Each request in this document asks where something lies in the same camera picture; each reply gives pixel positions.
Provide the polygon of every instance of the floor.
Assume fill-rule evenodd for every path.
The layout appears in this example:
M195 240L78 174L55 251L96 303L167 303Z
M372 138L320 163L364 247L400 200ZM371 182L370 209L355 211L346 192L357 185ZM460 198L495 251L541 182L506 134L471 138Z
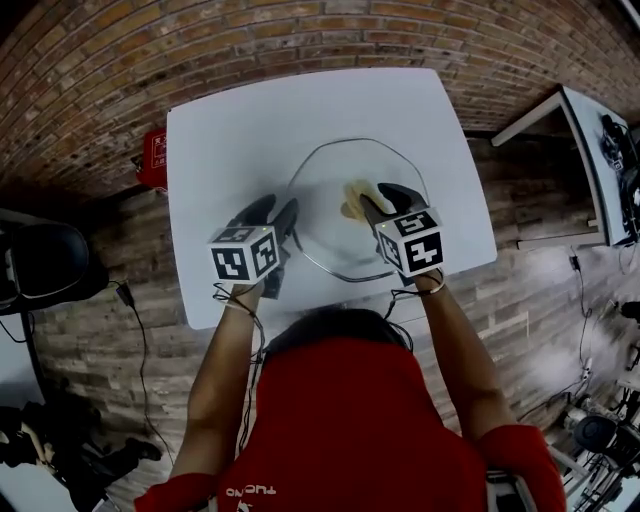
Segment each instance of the floor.
M593 310L580 350L584 319L570 248L515 249L520 238L584 231L587 220L594 218L575 150L566 141L513 142L496 150L487 141L471 140L470 146L491 213L498 259L447 282L491 352L511 405L521 415L575 382L581 374L580 354L584 360L593 357L589 391L603 392L621 371L626 347L636 336L635 325L617 315L609 302L640 295L640 273L631 261L635 254L613 248L577 250L584 302ZM129 282L145 324L150 416L175 454L189 389L212 331L192 331L186 325L167 199L145 192L111 205L90 221L93 247L112 279ZM358 301L382 312L388 303L388 294ZM112 437L146 435L138 375L142 339L133 313L120 303L114 287L90 300L41 312L36 319L35 341L45 374L67 377L73 392L102 411ZM392 319L413 336L435 405L447 426L456 429L419 302L400 302ZM262 321L271 335L281 328ZM562 407L559 402L539 408L524 422L548 427ZM143 463L116 482L110 494L122 510L132 510L131 500L165 479L169 470L166 455L161 462Z

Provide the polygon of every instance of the fiducial marker cube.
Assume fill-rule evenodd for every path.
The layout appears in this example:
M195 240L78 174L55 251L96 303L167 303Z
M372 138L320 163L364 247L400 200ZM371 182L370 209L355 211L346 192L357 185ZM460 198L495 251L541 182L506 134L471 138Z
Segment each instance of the fiducial marker cube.
M384 260L405 277L442 266L442 225L435 208L376 224Z
M272 226L219 229L207 243L207 251L223 283L256 284L280 264Z

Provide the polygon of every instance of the red brick wall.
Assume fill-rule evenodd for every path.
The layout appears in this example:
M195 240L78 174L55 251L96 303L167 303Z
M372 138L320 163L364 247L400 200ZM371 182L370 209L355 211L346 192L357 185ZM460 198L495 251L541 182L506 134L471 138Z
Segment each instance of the red brick wall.
M465 129L558 82L638 121L640 36L611 2L41 0L0 47L0 200L113 194L171 106L322 69L436 69Z

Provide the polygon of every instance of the desk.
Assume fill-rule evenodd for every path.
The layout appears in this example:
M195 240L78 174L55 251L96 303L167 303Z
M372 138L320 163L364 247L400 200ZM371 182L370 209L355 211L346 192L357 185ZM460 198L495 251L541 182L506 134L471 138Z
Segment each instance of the desk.
M478 173L435 71L357 69L270 80L181 105L167 119L171 231L189 325L215 326L214 274L205 243L241 208L266 193L279 197L320 144L377 139L419 169L444 225L445 272L495 260L497 253ZM259 315L311 309L401 286L396 275L366 283L332 277L292 257L278 301Z
M562 108L576 140L593 198L596 212L595 225L598 230L567 236L521 240L518 242L518 248L535 249L554 245L615 245L627 238L628 234L622 224L618 178L600 150L600 139L603 133L601 118L605 114L610 115L615 122L627 126L618 114L584 94L561 86L558 92L491 139L491 143L496 147L504 144L557 108Z

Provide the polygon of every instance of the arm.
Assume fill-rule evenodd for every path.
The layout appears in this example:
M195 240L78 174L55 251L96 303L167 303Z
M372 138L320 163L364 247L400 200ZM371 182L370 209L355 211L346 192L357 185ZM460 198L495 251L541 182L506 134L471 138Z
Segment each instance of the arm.
M232 295L256 311L262 293L259 285ZM191 388L187 429L171 476L186 473L220 474L235 457L251 359L253 319L227 307Z
M417 276L415 282L418 290L430 290L436 284L427 276ZM422 304L462 435L477 441L496 427L516 424L495 365L448 288L423 296Z

